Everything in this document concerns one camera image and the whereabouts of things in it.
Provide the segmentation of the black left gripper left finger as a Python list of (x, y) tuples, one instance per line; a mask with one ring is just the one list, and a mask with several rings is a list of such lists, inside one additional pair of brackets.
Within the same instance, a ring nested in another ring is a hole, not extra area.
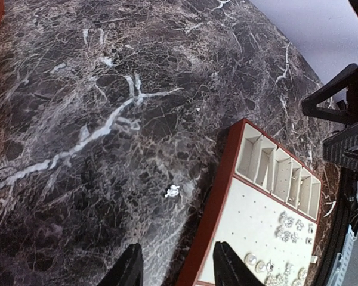
[(98, 286), (143, 285), (143, 254), (139, 243), (130, 244)]

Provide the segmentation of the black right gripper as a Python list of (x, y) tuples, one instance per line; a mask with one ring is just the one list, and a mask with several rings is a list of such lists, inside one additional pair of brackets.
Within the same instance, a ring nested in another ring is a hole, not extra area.
[(349, 64), (302, 100), (303, 115), (352, 124), (323, 142), (323, 159), (358, 173), (358, 65)]

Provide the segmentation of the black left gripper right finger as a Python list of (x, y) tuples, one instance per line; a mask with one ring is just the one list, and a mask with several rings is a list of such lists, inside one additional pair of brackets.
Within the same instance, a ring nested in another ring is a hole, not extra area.
[(215, 243), (213, 262), (216, 286), (261, 286), (261, 282), (227, 242)]

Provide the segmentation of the red jewelry tray insert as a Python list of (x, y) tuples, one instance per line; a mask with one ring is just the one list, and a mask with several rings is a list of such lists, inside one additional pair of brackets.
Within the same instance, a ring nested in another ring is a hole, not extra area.
[(223, 284), (231, 251), (256, 285), (305, 285), (319, 223), (321, 180), (249, 120), (233, 124), (177, 285)]

